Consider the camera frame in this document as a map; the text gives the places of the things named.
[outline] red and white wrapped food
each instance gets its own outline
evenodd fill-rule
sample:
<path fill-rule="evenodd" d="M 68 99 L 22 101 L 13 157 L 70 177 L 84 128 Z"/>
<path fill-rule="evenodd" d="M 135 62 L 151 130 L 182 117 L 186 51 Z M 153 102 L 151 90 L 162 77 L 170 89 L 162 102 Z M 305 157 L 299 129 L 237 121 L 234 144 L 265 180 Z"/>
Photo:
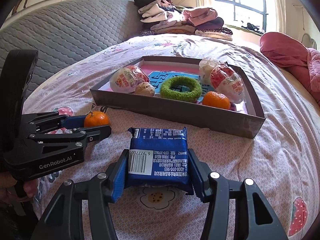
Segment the red and white wrapped food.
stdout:
<path fill-rule="evenodd" d="M 110 78 L 110 88 L 113 92 L 132 93 L 142 82 L 149 82 L 149 77 L 137 66 L 120 68 Z"/>
<path fill-rule="evenodd" d="M 231 103 L 239 104 L 245 100 L 241 77 L 227 64 L 218 63 L 210 73 L 210 82 L 214 90 L 224 94 Z"/>

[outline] bed sheet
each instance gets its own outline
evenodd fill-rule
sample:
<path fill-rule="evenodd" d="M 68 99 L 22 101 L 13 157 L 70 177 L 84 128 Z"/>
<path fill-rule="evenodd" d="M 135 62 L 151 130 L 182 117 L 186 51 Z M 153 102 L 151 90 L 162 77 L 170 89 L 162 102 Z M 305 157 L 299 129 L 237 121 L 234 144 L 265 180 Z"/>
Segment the bed sheet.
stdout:
<path fill-rule="evenodd" d="M 186 125 L 188 146 L 213 171 L 228 179 L 256 181 L 290 239 L 300 240 L 319 212 L 320 157 L 318 129 L 304 100 L 281 72 L 262 54 L 230 42 L 189 35 L 163 34 L 132 38 L 80 61 L 38 87 L 26 100 L 23 113 L 58 110 L 81 115 L 106 111 L 112 135 L 88 145 L 85 162 L 40 179 L 34 209 L 40 216 L 66 179 L 92 178 L 116 161 L 130 145 L 129 127 L 182 129 L 185 125 L 124 110 L 96 106 L 89 89 L 142 56 L 204 58 L 214 56 L 240 66 L 249 77 L 266 121 L 255 139 L 240 138 Z M 163 194 L 160 205 L 151 194 Z M 110 205 L 119 239 L 199 239 L 208 205 L 174 188 L 129 188 Z M 234 206 L 229 214 L 232 239 Z M 91 239 L 87 203 L 83 202 L 85 239 Z"/>

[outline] window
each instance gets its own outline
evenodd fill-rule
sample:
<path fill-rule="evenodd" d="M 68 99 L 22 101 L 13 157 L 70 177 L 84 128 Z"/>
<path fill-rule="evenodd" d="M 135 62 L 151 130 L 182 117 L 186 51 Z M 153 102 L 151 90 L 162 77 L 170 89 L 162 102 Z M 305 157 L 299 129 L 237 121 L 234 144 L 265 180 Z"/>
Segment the window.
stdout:
<path fill-rule="evenodd" d="M 244 26 L 251 23 L 266 31 L 266 0 L 215 0 L 219 16 L 225 22 L 243 21 Z"/>

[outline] shallow box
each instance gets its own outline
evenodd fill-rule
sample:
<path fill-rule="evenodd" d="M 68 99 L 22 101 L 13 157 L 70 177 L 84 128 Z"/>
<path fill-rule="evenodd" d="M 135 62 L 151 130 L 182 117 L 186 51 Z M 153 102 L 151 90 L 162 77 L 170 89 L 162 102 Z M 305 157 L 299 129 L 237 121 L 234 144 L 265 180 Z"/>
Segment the shallow box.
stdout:
<path fill-rule="evenodd" d="M 195 58 L 157 56 L 142 57 L 129 65 L 136 65 L 142 68 L 149 75 L 150 83 L 156 88 L 157 92 L 168 74 L 174 74 L 169 71 L 197 76 L 200 61 L 200 59 Z M 232 106 L 233 111 L 160 98 L 159 96 L 147 97 L 113 92 L 109 85 L 109 79 L 112 75 L 96 84 L 90 90 L 97 105 L 129 110 L 138 114 L 209 128 L 213 131 L 245 138 L 254 138 L 265 121 L 262 106 L 244 71 L 237 66 L 229 66 L 241 76 L 246 95 L 246 103 L 234 104 Z M 166 76 L 159 74 L 159 71 L 165 71 Z M 202 87 L 203 93 L 207 92 L 208 88 L 206 87 L 209 88 L 209 86 Z"/>

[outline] orange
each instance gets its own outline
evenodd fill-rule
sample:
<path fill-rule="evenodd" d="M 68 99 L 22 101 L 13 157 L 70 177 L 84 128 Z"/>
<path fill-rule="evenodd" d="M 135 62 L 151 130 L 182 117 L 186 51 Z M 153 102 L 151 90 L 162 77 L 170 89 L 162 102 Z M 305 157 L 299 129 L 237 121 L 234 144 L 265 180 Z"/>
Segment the orange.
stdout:
<path fill-rule="evenodd" d="M 203 97 L 202 104 L 222 109 L 230 109 L 230 100 L 224 94 L 210 91 Z"/>
<path fill-rule="evenodd" d="M 100 126 L 110 124 L 109 117 L 100 111 L 90 112 L 84 119 L 84 127 Z"/>

